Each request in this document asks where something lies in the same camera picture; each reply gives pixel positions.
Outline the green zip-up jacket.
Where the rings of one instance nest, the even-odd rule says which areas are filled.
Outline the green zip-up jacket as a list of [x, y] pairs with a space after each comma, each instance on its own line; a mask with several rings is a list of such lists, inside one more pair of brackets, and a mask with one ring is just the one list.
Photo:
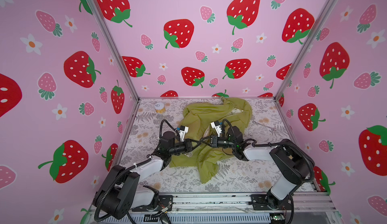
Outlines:
[[[215, 121], [221, 122], [227, 119], [232, 126], [236, 126], [241, 132], [248, 127], [253, 109], [243, 99], [225, 98], [221, 104], [208, 102], [194, 103], [183, 110], [181, 125], [189, 128], [185, 138], [199, 141], [203, 137], [215, 135], [216, 131], [211, 127]], [[207, 183], [214, 177], [219, 169], [218, 161], [229, 158], [220, 148], [211, 148], [201, 144], [192, 151], [192, 156], [181, 154], [173, 156], [169, 164], [171, 168], [197, 167], [201, 183]]]

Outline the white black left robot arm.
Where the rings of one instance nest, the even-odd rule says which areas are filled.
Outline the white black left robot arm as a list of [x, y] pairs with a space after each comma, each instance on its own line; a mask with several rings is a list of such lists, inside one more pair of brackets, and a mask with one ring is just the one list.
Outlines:
[[128, 168], [115, 165], [94, 196], [94, 221], [101, 222], [109, 217], [119, 220], [133, 208], [156, 206], [159, 191], [152, 187], [138, 190], [139, 182], [164, 170], [173, 155], [191, 152], [201, 144], [197, 140], [181, 139], [180, 134], [167, 131], [159, 137], [155, 150], [144, 161]]

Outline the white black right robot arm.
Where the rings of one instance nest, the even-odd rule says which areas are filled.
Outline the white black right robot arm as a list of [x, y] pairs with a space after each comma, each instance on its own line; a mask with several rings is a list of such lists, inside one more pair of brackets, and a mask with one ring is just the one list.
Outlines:
[[242, 161], [273, 160], [281, 176], [266, 194], [264, 204], [272, 210], [279, 209], [286, 199], [304, 183], [315, 180], [314, 161], [289, 139], [280, 142], [258, 144], [253, 138], [243, 138], [237, 127], [215, 135], [203, 137], [200, 143], [212, 148], [232, 150]]

